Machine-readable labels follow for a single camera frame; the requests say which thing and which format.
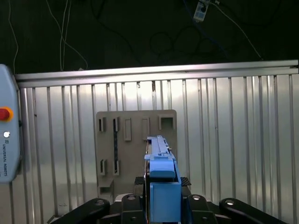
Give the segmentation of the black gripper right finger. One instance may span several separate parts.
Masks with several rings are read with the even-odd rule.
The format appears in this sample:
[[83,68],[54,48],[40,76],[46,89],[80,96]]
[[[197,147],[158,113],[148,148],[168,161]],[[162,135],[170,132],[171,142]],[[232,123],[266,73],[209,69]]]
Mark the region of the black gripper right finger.
[[204,196],[192,194],[191,183],[182,177],[182,224],[284,224],[245,202],[235,198],[224,198],[215,204]]

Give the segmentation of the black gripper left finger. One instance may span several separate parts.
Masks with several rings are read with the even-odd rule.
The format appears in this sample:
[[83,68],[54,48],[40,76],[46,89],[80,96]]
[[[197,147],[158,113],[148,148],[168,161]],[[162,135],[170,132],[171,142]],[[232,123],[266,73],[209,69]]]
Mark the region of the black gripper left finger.
[[65,215],[53,215],[49,224],[147,224],[143,178],[136,177],[132,194],[117,196],[115,202],[94,198]]

